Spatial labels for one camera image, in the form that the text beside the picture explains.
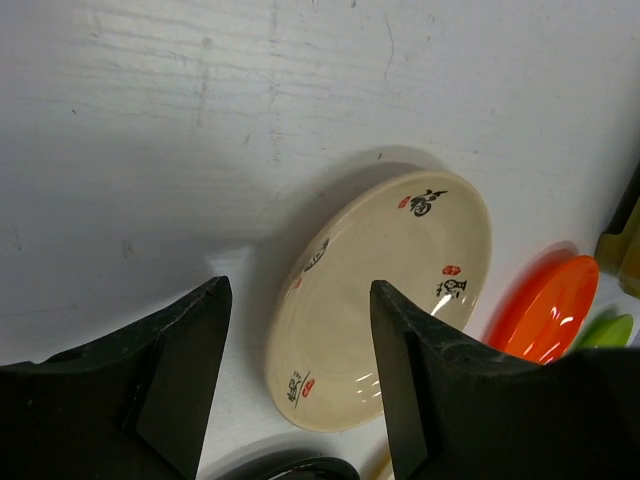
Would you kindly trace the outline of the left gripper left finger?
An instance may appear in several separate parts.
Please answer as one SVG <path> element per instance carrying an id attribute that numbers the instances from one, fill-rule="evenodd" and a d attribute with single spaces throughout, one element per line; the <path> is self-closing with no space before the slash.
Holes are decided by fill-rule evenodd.
<path id="1" fill-rule="evenodd" d="M 1 369 L 5 479 L 193 479 L 232 307 L 227 277 L 44 362 Z"/>

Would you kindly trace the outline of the cream plate with calligraphy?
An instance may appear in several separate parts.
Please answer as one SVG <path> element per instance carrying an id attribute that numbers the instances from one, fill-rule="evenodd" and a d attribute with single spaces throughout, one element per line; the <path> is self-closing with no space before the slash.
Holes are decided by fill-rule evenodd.
<path id="1" fill-rule="evenodd" d="M 395 302 L 463 330 L 486 282 L 492 226 L 462 177 L 420 170 L 338 212 L 291 268 L 271 316 L 266 387 L 290 424 L 339 432 L 385 408 L 385 330 Z"/>

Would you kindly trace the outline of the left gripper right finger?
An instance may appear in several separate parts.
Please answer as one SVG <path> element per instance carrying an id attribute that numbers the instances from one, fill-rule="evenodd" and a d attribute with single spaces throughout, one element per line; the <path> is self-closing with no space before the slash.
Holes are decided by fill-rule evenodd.
<path id="1" fill-rule="evenodd" d="M 639 352 L 541 366 L 495 350 L 374 281 L 370 319 L 398 479 L 635 479 Z"/>

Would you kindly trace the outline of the orange round plate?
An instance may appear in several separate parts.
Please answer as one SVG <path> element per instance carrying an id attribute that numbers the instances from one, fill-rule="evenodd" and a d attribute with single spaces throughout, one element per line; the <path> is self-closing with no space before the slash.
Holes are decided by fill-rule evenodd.
<path id="1" fill-rule="evenodd" d="M 484 341 L 492 348 L 545 365 L 562 357 L 593 304 L 599 268 L 568 249 L 536 260 L 506 295 Z"/>

